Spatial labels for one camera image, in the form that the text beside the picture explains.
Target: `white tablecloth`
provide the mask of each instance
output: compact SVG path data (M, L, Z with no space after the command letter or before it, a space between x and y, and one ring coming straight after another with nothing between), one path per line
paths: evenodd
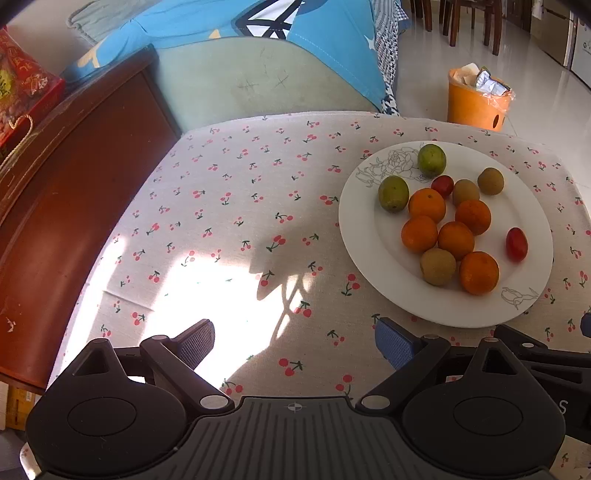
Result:
M339 197L353 169L372 152L413 140L491 155L535 193L553 230L555 262L540 299L510 325L551 348L588 351L580 318L591 309L591 224L554 154L425 119L304 113L198 129L174 146L97 260L54 375L91 338L137 345L209 318L216 346L197 372L235 400L343 394L355 402L393 372L375 347L377 317L416 335L476 345L490 329L435 325L382 297L340 236ZM569 439L553 472L586 477L588 458L586 447Z

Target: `orange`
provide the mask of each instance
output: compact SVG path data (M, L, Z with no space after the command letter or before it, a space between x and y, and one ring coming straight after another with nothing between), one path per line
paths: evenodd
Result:
M484 295L496 287L499 265L485 252L467 254L460 264L460 283L472 295Z
M439 230L439 248L450 252L456 260L461 260L474 250L474 235L460 222L448 222Z
M464 200L457 207L456 222L466 225L474 235L482 235L491 226L491 211L481 200Z
M439 223L445 217L445 200L437 190L417 190L408 201L408 213L411 218L427 215L435 223Z
M437 225L428 216L411 218L400 232L402 243L415 254L422 254L437 243Z

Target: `tile floor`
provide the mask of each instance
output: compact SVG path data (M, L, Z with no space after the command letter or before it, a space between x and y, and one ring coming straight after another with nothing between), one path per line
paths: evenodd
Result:
M503 22L501 50L495 57L492 35L489 47L482 44L481 18L471 30L470 14L462 9L455 47L441 35L438 18L439 3L433 2L433 31L426 32L421 23L413 22L400 35L397 102L401 115L445 121L447 71L471 61L486 65L516 93L503 132L550 147L591 206L591 90L509 22Z

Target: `red tomato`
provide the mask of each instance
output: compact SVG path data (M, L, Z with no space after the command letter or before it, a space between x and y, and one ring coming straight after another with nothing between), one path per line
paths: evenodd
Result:
M452 194L453 191L453 179L447 175L441 175L433 180L431 188L435 190L443 198L447 198Z
M521 228L513 227L505 241L507 257L513 262L521 262L527 255L527 238Z

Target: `white plate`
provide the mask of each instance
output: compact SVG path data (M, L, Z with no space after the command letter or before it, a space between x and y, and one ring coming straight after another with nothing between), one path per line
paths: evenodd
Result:
M402 244L400 230L409 219L408 209L388 213L378 202L380 182L389 175L403 177L412 195L430 187L417 168L419 149L426 142L408 142L371 155L351 174L340 198L339 225L345 246L363 276L386 298L404 310L442 325L478 328L507 322L529 308L544 291L553 262L552 234L542 207L529 188L492 158L461 145L431 142L446 153L444 172L454 181L476 182L487 167L505 177L497 196L482 195L491 210L491 227L476 237L475 251L485 251L500 270L496 288L484 296L464 292L456 278L444 288L426 283L419 255ZM447 212L439 223L454 220L456 209L446 201ZM529 243L527 257L512 263L505 253L505 238L513 227L521 228Z

